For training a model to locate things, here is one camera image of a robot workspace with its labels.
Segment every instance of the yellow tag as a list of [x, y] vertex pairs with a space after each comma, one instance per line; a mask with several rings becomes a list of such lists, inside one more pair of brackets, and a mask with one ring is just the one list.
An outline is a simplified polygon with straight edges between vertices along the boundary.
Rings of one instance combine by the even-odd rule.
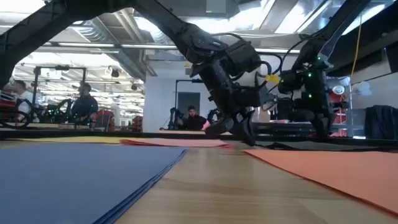
[[279, 83], [279, 76], [278, 76], [278, 74], [267, 75], [266, 76], [266, 81], [278, 84]]
[[190, 67], [192, 67], [192, 63], [191, 62], [185, 62], [184, 67], [185, 68], [190, 68]]

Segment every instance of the orange paper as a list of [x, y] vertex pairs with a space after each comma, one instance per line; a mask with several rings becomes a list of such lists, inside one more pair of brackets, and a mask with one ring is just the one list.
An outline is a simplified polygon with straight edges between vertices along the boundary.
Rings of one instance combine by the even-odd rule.
[[271, 150], [246, 153], [398, 215], [398, 154]]
[[180, 147], [217, 147], [231, 148], [230, 144], [216, 139], [162, 139], [148, 138], [140, 140], [120, 140], [120, 143], [128, 146], [180, 146]]

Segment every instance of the wooden table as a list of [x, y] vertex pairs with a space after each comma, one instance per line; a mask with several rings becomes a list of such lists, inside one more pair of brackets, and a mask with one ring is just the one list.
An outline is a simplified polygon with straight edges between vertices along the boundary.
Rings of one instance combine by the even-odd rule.
[[[29, 142], [1, 142], [1, 148]], [[235, 150], [191, 149], [116, 223], [398, 223], [397, 217]]]

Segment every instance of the man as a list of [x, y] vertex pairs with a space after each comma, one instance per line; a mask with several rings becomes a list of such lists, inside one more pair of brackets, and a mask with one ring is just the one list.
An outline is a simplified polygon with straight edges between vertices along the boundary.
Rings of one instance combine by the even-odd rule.
[[72, 115], [78, 121], [95, 120], [98, 112], [98, 103], [90, 95], [91, 86], [88, 83], [82, 83], [79, 87], [80, 97], [75, 101], [72, 107]]
[[[24, 81], [15, 80], [14, 83], [12, 84], [12, 90], [17, 93], [18, 99], [27, 100], [30, 103], [33, 102], [33, 93], [27, 91], [26, 83]], [[29, 114], [30, 110], [31, 107], [26, 102], [22, 102], [18, 106], [18, 111], [24, 112], [26, 114]], [[21, 114], [19, 114], [17, 117], [19, 121], [22, 121], [24, 118], [25, 117]]]
[[184, 128], [192, 131], [204, 131], [210, 126], [206, 118], [199, 116], [194, 106], [188, 107], [188, 119], [184, 122]]

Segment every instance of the blue paper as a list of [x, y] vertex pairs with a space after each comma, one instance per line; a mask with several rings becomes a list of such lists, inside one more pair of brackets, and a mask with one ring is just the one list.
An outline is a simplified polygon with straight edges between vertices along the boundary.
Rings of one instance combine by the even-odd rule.
[[181, 147], [41, 144], [0, 150], [0, 223], [112, 223]]

